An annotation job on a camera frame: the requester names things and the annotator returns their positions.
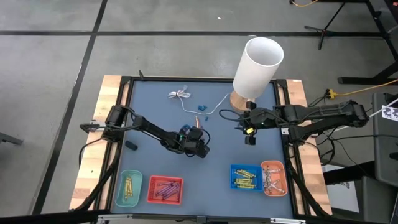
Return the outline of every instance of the teal tray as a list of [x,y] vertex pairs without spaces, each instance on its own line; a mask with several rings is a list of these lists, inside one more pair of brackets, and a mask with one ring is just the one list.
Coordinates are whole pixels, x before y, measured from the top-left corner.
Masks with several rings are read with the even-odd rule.
[[[124,199],[124,182],[126,181],[127,176],[130,175],[132,181],[132,197],[127,197],[127,200]],[[128,207],[132,208],[138,204],[139,194],[141,192],[142,185],[142,174],[137,170],[124,170],[120,174],[120,186],[118,196],[116,197],[116,205],[120,207]]]

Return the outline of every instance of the orange tray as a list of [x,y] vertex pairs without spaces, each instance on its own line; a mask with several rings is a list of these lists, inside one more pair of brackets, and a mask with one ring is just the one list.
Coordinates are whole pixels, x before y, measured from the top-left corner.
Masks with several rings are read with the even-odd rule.
[[265,172],[265,170],[270,169],[270,170],[275,170],[275,169],[280,169],[280,172],[275,172],[271,174],[271,182],[274,182],[276,180],[279,180],[278,183],[276,183],[276,187],[284,190],[284,192],[280,192],[275,188],[271,188],[270,190],[267,190],[264,187],[264,193],[268,196],[272,197],[280,197],[280,196],[285,196],[287,194],[287,182],[286,182],[286,175],[285,175],[285,167],[280,161],[264,161],[261,163],[262,171]]

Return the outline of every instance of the wooden base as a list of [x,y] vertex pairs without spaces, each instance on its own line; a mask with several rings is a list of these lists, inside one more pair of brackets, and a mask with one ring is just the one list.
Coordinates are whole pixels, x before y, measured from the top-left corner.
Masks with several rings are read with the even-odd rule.
[[232,108],[236,111],[247,111],[248,109],[246,108],[246,102],[251,101],[254,102],[255,99],[249,99],[245,98],[243,96],[240,96],[237,94],[235,91],[232,91],[231,96],[229,97],[229,101],[231,102]]

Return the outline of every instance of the gray floor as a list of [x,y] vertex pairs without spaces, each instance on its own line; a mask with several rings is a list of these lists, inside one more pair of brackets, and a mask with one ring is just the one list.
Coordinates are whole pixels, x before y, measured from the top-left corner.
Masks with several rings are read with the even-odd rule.
[[[100,0],[3,0],[0,30],[92,30],[100,5]],[[109,0],[100,30],[305,31],[304,25],[323,27],[338,6],[316,3],[297,8],[288,0]],[[381,19],[387,29],[395,25],[383,1],[375,1],[374,7],[384,12]],[[347,4],[330,29],[377,31],[362,4]],[[319,51],[316,38],[271,38],[285,51],[275,78],[303,80],[308,101],[321,96],[326,88],[339,93],[363,88],[339,85],[336,78],[371,77],[393,62],[381,39],[326,39]],[[78,150],[86,141],[78,126],[92,118],[103,75],[137,75],[141,69],[148,76],[233,77],[249,39],[97,37],[44,212],[68,209],[78,172]],[[0,216],[27,213],[87,43],[88,37],[0,36],[0,131],[25,140],[22,146],[0,144]],[[375,91],[396,90],[389,86]],[[370,96],[375,91],[327,103],[352,98],[370,108]],[[335,136],[371,133],[369,123]],[[373,158],[371,138],[342,143],[356,162]],[[335,161],[352,164],[339,145]]]

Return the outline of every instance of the blue tray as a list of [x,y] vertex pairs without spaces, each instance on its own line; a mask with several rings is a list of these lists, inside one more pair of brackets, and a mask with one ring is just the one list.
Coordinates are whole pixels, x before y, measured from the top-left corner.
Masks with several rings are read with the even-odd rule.
[[[238,188],[238,186],[234,183],[234,179],[236,178],[244,178],[241,175],[235,174],[236,170],[246,170],[254,175],[256,175],[255,178],[253,178],[253,184],[256,186],[254,189],[244,189],[244,188]],[[254,165],[237,165],[237,164],[232,164],[231,165],[231,178],[229,180],[230,182],[230,187],[231,189],[237,189],[237,190],[252,190],[252,191],[263,191],[263,185],[262,185],[262,168],[261,166],[254,166]]]

